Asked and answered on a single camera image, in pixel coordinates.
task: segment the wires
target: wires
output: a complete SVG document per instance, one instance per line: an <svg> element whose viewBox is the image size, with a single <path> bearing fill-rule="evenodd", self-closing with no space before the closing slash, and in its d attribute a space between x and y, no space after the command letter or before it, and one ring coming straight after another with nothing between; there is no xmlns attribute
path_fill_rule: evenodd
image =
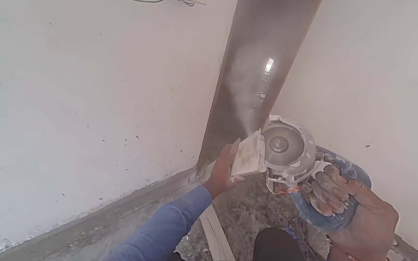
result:
<svg viewBox="0 0 418 261"><path fill-rule="evenodd" d="M139 3L152 3L152 4L155 4L155 3L164 2L165 0L132 0L132 1L139 2Z"/></svg>
<svg viewBox="0 0 418 261"><path fill-rule="evenodd" d="M132 1L135 1L135 2L138 2L138 3L155 4L155 3L164 2L165 0L132 0ZM183 3L188 5L189 7L193 7L194 4L200 4L200 5L206 6L205 3L199 2L197 0L178 0L178 1L182 1Z"/></svg>

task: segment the wooden strip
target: wooden strip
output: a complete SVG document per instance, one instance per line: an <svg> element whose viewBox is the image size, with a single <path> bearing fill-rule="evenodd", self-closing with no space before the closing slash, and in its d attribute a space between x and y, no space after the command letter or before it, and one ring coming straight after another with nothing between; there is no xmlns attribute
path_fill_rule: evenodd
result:
<svg viewBox="0 0 418 261"><path fill-rule="evenodd" d="M214 207L210 205L199 217L214 261L235 261Z"/></svg>

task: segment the blue grinder body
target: blue grinder body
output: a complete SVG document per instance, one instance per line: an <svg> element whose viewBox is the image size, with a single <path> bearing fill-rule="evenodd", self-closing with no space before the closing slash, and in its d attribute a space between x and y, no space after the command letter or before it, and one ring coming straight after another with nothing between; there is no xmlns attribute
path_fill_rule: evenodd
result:
<svg viewBox="0 0 418 261"><path fill-rule="evenodd" d="M344 157L337 155L333 151L329 151L321 146L316 146L316 160L337 164L341 168L341 176L347 179L356 179L367 187L372 187L369 175L362 168ZM343 213L334 213L332 216L326 217L315 210L315 208L304 199L301 191L296 190L289 192L289 195L298 208L300 216L314 227L326 232L334 232L345 227L351 222L359 205L357 200L350 195L349 199L344 202L347 208Z"/></svg>

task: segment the white wall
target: white wall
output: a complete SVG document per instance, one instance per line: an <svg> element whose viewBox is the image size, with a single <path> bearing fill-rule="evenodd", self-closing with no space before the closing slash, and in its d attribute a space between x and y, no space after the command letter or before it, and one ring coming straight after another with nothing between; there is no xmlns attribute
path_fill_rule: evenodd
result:
<svg viewBox="0 0 418 261"><path fill-rule="evenodd" d="M195 165L236 6L205 2L0 0L0 247Z"/></svg>
<svg viewBox="0 0 418 261"><path fill-rule="evenodd" d="M273 113L363 167L418 249L417 0L324 0Z"/></svg>

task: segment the black pants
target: black pants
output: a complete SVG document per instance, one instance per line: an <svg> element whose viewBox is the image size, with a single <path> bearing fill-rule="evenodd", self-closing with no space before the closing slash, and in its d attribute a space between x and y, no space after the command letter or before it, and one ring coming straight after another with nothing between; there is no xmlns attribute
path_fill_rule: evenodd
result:
<svg viewBox="0 0 418 261"><path fill-rule="evenodd" d="M175 252L169 261L181 261ZM281 228L266 228L259 232L254 242L253 261L305 261L296 240Z"/></svg>

